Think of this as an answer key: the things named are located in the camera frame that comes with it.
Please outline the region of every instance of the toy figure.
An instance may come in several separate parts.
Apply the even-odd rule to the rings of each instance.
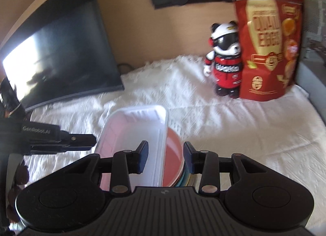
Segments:
[[[209,39],[213,51],[206,55],[204,75],[210,76],[211,65],[216,78],[216,94],[229,95],[238,98],[241,83],[241,49],[238,40],[238,27],[236,22],[226,24],[213,24]]]

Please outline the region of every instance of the red jacket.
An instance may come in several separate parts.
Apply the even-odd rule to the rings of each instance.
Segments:
[[[213,74],[216,83],[222,88],[235,88],[240,86],[242,61],[241,57],[222,56],[215,53],[213,59],[206,57],[205,63],[211,65],[214,61]]]

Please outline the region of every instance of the red headphones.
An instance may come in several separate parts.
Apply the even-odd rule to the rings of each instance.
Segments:
[[[211,47],[214,47],[214,40],[210,37],[208,39],[208,44],[211,46]]]

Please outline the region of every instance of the white fabric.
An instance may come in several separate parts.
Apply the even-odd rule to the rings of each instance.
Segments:
[[[169,127],[182,141],[222,157],[243,153],[303,184],[315,199],[307,227],[326,221],[326,128],[306,93],[293,86],[285,96],[268,102],[217,97],[213,81],[203,75],[203,66],[200,58],[190,56],[154,62],[123,75],[124,92],[47,105],[36,109],[32,119],[99,137],[113,111],[133,105],[163,105],[169,111]],[[86,154],[27,157],[30,180]],[[228,188],[227,174],[222,174],[221,183],[222,189]]]

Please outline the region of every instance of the white plastic container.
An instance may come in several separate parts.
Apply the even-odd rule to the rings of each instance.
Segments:
[[[131,189],[135,186],[162,186],[168,114],[163,106],[134,106],[112,113],[97,143],[95,153],[112,157],[117,151],[136,150],[141,141],[148,141],[149,152],[143,173],[130,174]],[[103,174],[101,189],[108,191],[110,174]]]

